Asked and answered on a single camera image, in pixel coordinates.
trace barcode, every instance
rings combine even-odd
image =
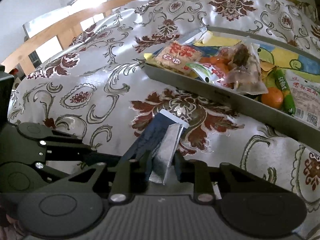
[[[304,111],[300,108],[296,109],[296,113],[294,114],[296,117],[303,118]]]
[[[318,117],[315,116],[314,114],[308,113],[307,122],[313,124],[314,126],[317,126],[317,124],[318,124]]]

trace wooden chair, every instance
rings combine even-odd
[[[39,48],[42,44],[57,36],[62,49],[66,49],[72,43],[73,38],[83,32],[80,22],[100,13],[103,13],[103,15],[107,17],[112,13],[112,9],[123,6],[130,1],[133,0],[109,0],[98,7],[79,11],[56,22],[27,40],[11,53],[1,63],[5,66],[5,72],[9,73],[17,64],[20,64],[24,73],[29,75],[35,70],[29,58],[29,54]]]

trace wooden frame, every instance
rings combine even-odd
[[[20,64],[24,73],[29,75],[35,70],[29,54],[42,44],[57,36],[62,49],[66,49],[72,43],[73,38],[82,33],[80,22],[100,13],[103,13],[106,17],[111,14],[112,9],[123,6],[131,1],[133,0],[109,0],[95,8],[85,9],[72,14],[49,26],[23,43],[1,63],[5,66],[5,72],[9,73],[17,64]]]

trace floral tablecloth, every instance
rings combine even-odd
[[[99,152],[123,155],[167,109],[190,124],[178,147],[185,158],[209,166],[230,162],[298,194],[308,209],[298,232],[318,239],[318,152],[225,106],[153,81],[139,68],[143,53],[206,25],[271,37],[320,57],[320,27],[286,0],[136,0],[25,78],[12,94],[8,119],[45,124]],[[11,221],[0,233],[16,237],[14,226]]]

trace cardboard box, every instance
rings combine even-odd
[[[252,36],[259,44],[269,43],[276,45],[285,49],[288,49],[292,52],[298,53],[305,57],[308,57],[312,60],[320,62],[316,57],[308,54],[305,51],[294,48],[290,45],[281,43],[279,41],[274,41],[270,38],[261,37],[251,33],[245,33],[241,31],[235,31],[220,27],[211,27],[208,28],[210,31],[217,31],[222,34],[227,34],[227,37],[231,35],[237,35],[238,38],[243,39],[245,36]],[[194,32],[191,35],[188,35],[184,40],[189,40],[194,36]],[[148,64],[144,64],[142,67],[143,71],[148,75],[149,78],[163,82],[165,84],[177,87],[178,89],[186,90],[195,94],[200,95],[201,97],[210,99],[216,103],[223,104],[230,107],[233,110],[236,110],[242,114],[250,116],[259,122],[268,124],[278,130],[280,133],[283,133],[297,141],[305,143],[309,147],[320,152],[320,130],[313,127],[311,124],[306,124],[301,122],[294,117],[283,113],[277,109],[266,106],[258,101],[255,101],[246,96],[237,94],[230,89],[218,87],[213,84],[208,84],[197,79],[193,79],[187,76],[180,75],[178,73],[153,67]]]

